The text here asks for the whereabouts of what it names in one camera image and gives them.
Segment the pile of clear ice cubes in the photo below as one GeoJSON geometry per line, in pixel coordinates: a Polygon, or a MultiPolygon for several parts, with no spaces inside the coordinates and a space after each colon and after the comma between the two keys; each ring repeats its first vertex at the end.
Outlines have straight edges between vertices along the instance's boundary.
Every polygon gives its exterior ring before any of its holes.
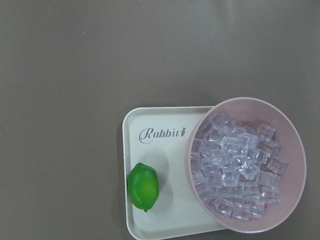
{"type": "Polygon", "coordinates": [[[280,202],[288,163],[278,156],[281,145],[275,134],[268,124],[252,128],[221,112],[204,120],[192,142],[190,169],[206,209],[248,222],[280,202]]]}

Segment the cream rectangular tray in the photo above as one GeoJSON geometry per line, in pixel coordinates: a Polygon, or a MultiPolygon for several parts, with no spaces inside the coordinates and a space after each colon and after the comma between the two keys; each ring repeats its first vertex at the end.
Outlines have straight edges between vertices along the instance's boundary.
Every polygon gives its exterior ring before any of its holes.
{"type": "Polygon", "coordinates": [[[162,240],[219,231],[223,226],[199,204],[188,182],[188,140],[207,106],[139,107],[122,123],[124,174],[138,163],[157,172],[159,197],[143,211],[125,198],[126,224],[138,240],[162,240]]]}

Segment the green lime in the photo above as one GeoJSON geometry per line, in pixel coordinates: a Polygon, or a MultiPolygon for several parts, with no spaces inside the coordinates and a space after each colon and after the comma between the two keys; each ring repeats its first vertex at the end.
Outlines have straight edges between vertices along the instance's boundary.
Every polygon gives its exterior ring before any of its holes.
{"type": "Polygon", "coordinates": [[[132,204],[148,212],[159,197],[157,172],[151,166],[139,162],[129,173],[127,187],[132,204]]]}

